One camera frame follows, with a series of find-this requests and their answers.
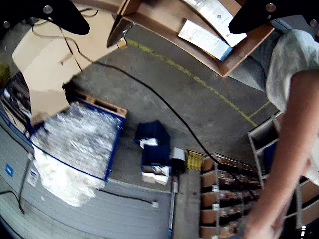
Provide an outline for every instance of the shelving unit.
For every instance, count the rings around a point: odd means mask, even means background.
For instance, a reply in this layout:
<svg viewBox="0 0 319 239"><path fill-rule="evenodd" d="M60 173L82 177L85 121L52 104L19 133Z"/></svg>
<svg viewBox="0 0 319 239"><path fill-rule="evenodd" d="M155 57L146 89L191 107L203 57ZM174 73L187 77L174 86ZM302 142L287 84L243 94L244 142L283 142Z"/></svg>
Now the shelving unit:
<svg viewBox="0 0 319 239"><path fill-rule="evenodd" d="M214 158L222 165L205 158L201 176L200 237L208 239L234 235L241 218L254 206L247 189L257 198L260 189L256 167L217 153ZM240 187L226 170L233 172L244 186Z"/></svg>
<svg viewBox="0 0 319 239"><path fill-rule="evenodd" d="M264 150L278 141L281 129L279 121L282 116L282 113L278 112L261 125L248 132L262 187L264 187L264 180L268 177L268 174L263 169ZM285 227L290 228L290 230L293 227L295 227L295 229L300 229L302 226L306 226L318 219L319 187L309 179L302 178L296 187L290 208L285 218Z"/></svg>

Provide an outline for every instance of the white shirt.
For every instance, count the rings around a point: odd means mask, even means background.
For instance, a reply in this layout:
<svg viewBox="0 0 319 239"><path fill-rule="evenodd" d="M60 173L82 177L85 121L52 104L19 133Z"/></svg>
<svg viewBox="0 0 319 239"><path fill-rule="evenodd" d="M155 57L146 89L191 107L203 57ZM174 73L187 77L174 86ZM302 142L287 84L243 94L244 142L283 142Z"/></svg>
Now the white shirt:
<svg viewBox="0 0 319 239"><path fill-rule="evenodd" d="M268 99L282 112L290 92L291 77L303 70L319 69L319 43L301 30L284 34L273 50L266 80ZM306 177L319 185L319 139L312 149L312 166Z"/></svg>

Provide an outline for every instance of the blue sticker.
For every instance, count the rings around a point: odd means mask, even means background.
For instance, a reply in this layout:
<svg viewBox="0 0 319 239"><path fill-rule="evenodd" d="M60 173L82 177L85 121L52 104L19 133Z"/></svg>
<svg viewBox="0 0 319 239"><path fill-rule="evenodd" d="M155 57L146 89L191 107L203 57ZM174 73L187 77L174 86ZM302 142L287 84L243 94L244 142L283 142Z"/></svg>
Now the blue sticker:
<svg viewBox="0 0 319 239"><path fill-rule="evenodd" d="M13 169L10 167L10 165L6 164L5 171L12 178Z"/></svg>

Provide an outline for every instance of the yellow floor line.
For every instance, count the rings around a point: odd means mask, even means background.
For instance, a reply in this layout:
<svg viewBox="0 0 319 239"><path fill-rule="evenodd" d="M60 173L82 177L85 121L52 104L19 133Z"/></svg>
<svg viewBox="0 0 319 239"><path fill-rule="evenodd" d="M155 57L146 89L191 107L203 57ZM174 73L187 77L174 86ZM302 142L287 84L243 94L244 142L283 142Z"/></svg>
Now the yellow floor line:
<svg viewBox="0 0 319 239"><path fill-rule="evenodd" d="M234 103L232 103L230 100L228 100L226 97L224 97L223 95L221 95L216 89L214 89L213 87L207 85L207 83L205 81L203 81L201 78L199 78L198 76L195 76L194 74L192 74L190 71L188 71L187 69L185 69L184 67L182 67L181 65L178 65L176 62L168 59L167 57L157 54L155 53L152 49L148 48L147 46L144 46L142 44L139 44L136 41L133 41L131 39L126 38L126 41L129 45L131 46L135 46L138 47L139 49L141 49L142 51L157 57L158 59L164 61L165 63L170 64L171 66L174 66L175 68L177 68L178 70L182 71L183 73L185 73L186 75L188 75L189 77L193 78L194 80L196 80L197 82L201 83L204 87L208 88L209 90L211 90L212 92L214 92L217 96L219 96L221 99L223 99L228 105L231 106L231 108L233 108L235 111L237 111L243 118L245 118L248 122L250 122L254 127L257 126L257 124L255 122L253 122L244 112L242 112Z"/></svg>
<svg viewBox="0 0 319 239"><path fill-rule="evenodd" d="M248 118L251 118L252 116L254 116L255 114L257 114L259 111L261 111L264 107L266 107L268 104L270 103L270 101L267 101L263 106L261 106L258 110L256 110L255 112L253 112Z"/></svg>

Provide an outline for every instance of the white plastic bag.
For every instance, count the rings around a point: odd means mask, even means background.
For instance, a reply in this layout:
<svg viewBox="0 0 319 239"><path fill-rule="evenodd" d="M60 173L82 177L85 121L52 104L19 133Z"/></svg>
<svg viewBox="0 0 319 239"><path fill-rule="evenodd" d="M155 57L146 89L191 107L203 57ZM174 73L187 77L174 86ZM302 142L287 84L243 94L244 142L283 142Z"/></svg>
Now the white plastic bag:
<svg viewBox="0 0 319 239"><path fill-rule="evenodd" d="M44 188L74 207L95 197L95 190L105 182L67 166L34 147L34 162Z"/></svg>

